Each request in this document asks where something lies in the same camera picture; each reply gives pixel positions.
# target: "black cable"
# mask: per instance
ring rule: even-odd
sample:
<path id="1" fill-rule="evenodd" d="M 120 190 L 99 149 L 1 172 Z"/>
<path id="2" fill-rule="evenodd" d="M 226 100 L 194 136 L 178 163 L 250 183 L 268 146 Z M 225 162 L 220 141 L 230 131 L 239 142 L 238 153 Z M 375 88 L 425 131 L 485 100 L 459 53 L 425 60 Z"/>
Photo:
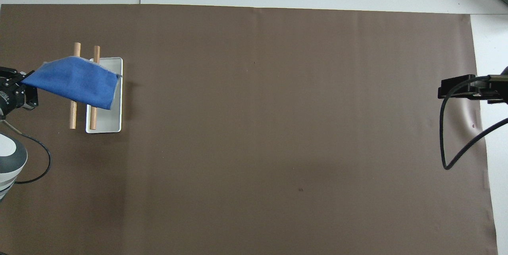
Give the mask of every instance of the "black cable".
<path id="1" fill-rule="evenodd" d="M 450 168 L 452 168 L 452 166 L 457 162 L 459 161 L 460 157 L 469 149 L 471 148 L 472 145 L 474 145 L 477 141 L 479 141 L 481 138 L 483 138 L 485 135 L 487 135 L 488 133 L 496 130 L 497 128 L 505 125 L 506 123 L 508 123 L 508 118 L 502 120 L 502 121 L 499 121 L 498 123 L 495 123 L 494 125 L 490 126 L 488 129 L 484 130 L 483 132 L 481 132 L 480 134 L 478 134 L 476 137 L 474 137 L 471 141 L 469 141 L 465 146 L 464 148 L 462 148 L 458 153 L 457 155 L 455 155 L 455 157 L 452 159 L 452 161 L 447 165 L 446 164 L 446 159 L 445 159 L 445 145 L 444 145 L 444 140 L 443 140 L 443 119 L 445 117 L 445 106 L 446 106 L 446 102 L 448 102 L 448 99 L 450 99 L 450 97 L 452 97 L 452 95 L 457 92 L 457 90 L 461 89 L 462 87 L 464 87 L 465 85 L 468 85 L 470 83 L 473 83 L 475 81 L 488 81 L 490 80 L 490 76 L 479 76 L 479 77 L 474 77 L 474 78 L 470 78 L 466 81 L 463 81 L 457 85 L 455 85 L 452 89 L 450 89 L 450 91 L 448 92 L 448 94 L 446 94 L 446 97 L 443 99 L 443 103 L 441 104 L 441 110 L 440 110 L 440 113 L 439 113 L 439 146 L 441 148 L 441 162 L 443 163 L 443 168 L 445 170 L 449 170 Z"/>
<path id="2" fill-rule="evenodd" d="M 36 143 L 38 143 L 42 148 L 44 148 L 44 150 L 46 151 L 46 153 L 48 154 L 48 166 L 46 168 L 46 170 L 40 174 L 40 176 L 36 177 L 35 179 L 31 179 L 31 180 L 28 180 L 28 181 L 21 181 L 21 182 L 14 182 L 15 184 L 27 184 L 27 183 L 33 183 L 35 181 L 37 181 L 38 179 L 42 178 L 43 176 L 45 176 L 48 172 L 49 172 L 49 169 L 51 168 L 51 153 L 49 152 L 48 148 L 39 140 L 35 139 L 34 137 L 32 136 L 29 136 L 29 135 L 26 135 L 26 134 L 23 134 L 22 132 L 20 132 L 18 129 L 16 129 L 14 126 L 12 126 L 9 122 L 5 121 L 5 120 L 2 120 L 2 122 L 7 126 L 9 127 L 11 130 L 13 130 L 14 132 L 16 132 L 17 134 L 25 137 L 25 138 L 28 138 Z"/>

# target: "thin black cable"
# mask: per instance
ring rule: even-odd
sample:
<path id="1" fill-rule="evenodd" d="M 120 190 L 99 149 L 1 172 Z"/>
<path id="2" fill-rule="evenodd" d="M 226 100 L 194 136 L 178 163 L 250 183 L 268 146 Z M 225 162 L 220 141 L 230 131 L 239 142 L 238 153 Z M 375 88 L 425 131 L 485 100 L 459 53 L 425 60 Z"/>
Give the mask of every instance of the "thin black cable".
<path id="1" fill-rule="evenodd" d="M 468 79 L 466 81 L 463 81 L 463 82 L 455 85 L 452 89 L 450 89 L 448 94 L 446 94 L 446 97 L 443 99 L 443 103 L 441 104 L 441 110 L 440 110 L 440 113 L 439 113 L 439 146 L 441 148 L 441 162 L 443 163 L 443 168 L 445 170 L 449 170 L 450 168 L 452 168 L 452 166 L 460 159 L 460 157 L 469 148 L 471 148 L 472 145 L 474 145 L 477 141 L 479 141 L 485 135 L 487 135 L 488 133 L 490 133 L 490 132 L 496 130 L 497 128 L 499 128 L 499 127 L 505 125 L 506 123 L 508 123 L 508 118 L 506 118 L 506 119 L 504 119 L 504 120 L 502 120 L 502 121 L 500 121 L 498 123 L 495 123 L 494 125 L 490 126 L 488 129 L 484 130 L 483 132 L 478 134 L 476 137 L 474 137 L 471 141 L 469 141 L 468 144 L 466 144 L 464 146 L 464 148 L 462 148 L 457 153 L 457 155 L 455 155 L 455 157 L 452 159 L 452 161 L 448 165 L 446 164 L 445 145 L 444 145 L 444 140 L 443 140 L 443 119 L 445 117 L 445 106 L 446 106 L 446 103 L 448 102 L 448 99 L 450 99 L 450 97 L 452 97 L 452 95 L 455 92 L 457 92 L 457 90 L 461 89 L 465 85 L 468 85 L 468 84 L 473 83 L 475 81 L 488 81 L 488 80 L 490 80 L 490 76 L 479 76 L 479 77 L 470 78 L 470 79 Z"/>
<path id="2" fill-rule="evenodd" d="M 14 182 L 15 184 L 27 184 L 27 183 L 33 183 L 35 181 L 37 181 L 38 179 L 42 178 L 43 176 L 45 176 L 48 172 L 49 172 L 49 169 L 51 168 L 51 153 L 49 152 L 48 148 L 39 140 L 35 139 L 34 137 L 32 136 L 29 136 L 27 134 L 24 134 L 22 132 L 20 132 L 18 129 L 16 129 L 14 126 L 12 126 L 9 122 L 5 121 L 5 120 L 2 120 L 2 122 L 7 126 L 9 127 L 11 130 L 13 130 L 14 132 L 16 132 L 17 134 L 25 137 L 25 138 L 28 138 L 36 143 L 38 143 L 45 151 L 46 153 L 48 154 L 48 166 L 46 168 L 46 170 L 44 170 L 44 172 L 42 174 L 40 174 L 40 176 L 36 177 L 35 179 L 31 179 L 31 180 L 28 180 L 28 181 L 21 181 L 21 182 Z"/>

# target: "wooden rod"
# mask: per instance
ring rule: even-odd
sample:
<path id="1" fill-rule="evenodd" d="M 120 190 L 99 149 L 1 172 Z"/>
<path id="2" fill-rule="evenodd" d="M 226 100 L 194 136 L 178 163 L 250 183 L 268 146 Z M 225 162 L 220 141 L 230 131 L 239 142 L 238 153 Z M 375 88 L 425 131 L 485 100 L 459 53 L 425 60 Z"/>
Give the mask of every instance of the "wooden rod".
<path id="1" fill-rule="evenodd" d="M 94 62 L 100 61 L 100 46 L 94 46 Z M 91 107 L 90 109 L 90 130 L 97 129 L 97 108 Z"/>
<path id="2" fill-rule="evenodd" d="M 81 56 L 81 43 L 74 43 L 74 56 Z M 71 115 L 69 116 L 69 128 L 76 129 L 76 119 L 78 113 L 78 103 L 71 100 Z"/>

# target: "folded blue cloth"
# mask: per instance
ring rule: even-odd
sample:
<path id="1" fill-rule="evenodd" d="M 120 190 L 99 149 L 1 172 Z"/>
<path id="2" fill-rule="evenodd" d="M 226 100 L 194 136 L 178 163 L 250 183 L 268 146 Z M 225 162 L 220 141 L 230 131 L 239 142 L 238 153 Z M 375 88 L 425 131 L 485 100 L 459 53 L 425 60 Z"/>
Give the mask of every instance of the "folded blue cloth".
<path id="1" fill-rule="evenodd" d="M 97 63 L 69 56 L 44 63 L 22 82 L 74 101 L 109 110 L 119 79 L 118 74 Z"/>

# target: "blue cloth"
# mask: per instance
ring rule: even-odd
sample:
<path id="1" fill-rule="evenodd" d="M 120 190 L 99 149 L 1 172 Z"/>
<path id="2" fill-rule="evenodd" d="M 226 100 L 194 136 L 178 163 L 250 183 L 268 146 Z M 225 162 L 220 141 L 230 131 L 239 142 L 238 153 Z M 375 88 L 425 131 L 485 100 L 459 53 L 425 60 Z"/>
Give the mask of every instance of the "blue cloth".
<path id="1" fill-rule="evenodd" d="M 119 78 L 118 74 L 85 58 L 69 56 L 44 63 L 22 82 L 77 102 L 109 110 Z"/>

